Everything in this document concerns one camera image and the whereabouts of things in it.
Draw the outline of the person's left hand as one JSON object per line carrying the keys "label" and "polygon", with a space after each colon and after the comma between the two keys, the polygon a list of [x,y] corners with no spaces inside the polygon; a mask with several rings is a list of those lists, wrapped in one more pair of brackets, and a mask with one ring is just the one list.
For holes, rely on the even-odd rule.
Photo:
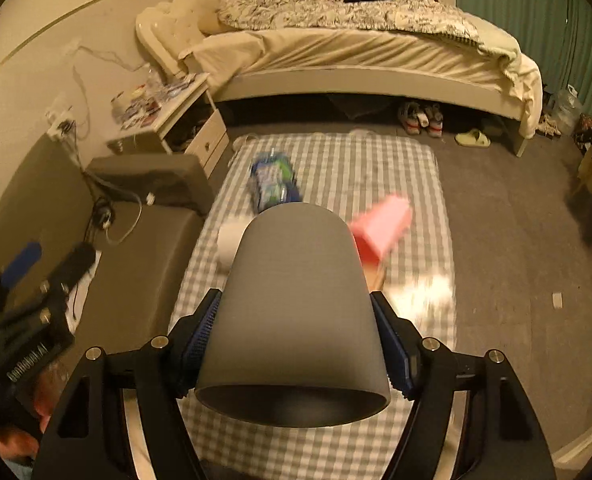
{"label": "person's left hand", "polygon": [[58,400],[69,380],[63,363],[54,361],[16,391],[0,411],[0,457],[31,467]]}

